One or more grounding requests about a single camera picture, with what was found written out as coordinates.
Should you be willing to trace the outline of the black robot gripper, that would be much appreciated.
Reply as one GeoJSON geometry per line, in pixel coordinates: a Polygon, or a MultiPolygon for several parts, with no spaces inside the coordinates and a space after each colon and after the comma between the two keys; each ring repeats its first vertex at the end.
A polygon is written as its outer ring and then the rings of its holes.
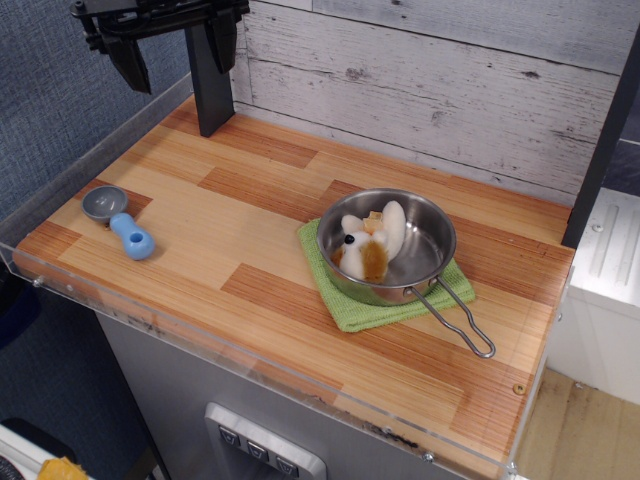
{"type": "Polygon", "coordinates": [[[90,50],[107,52],[129,87],[150,94],[149,74],[136,40],[205,25],[220,74],[235,65],[237,27],[248,1],[73,1],[71,15],[90,50]]]}

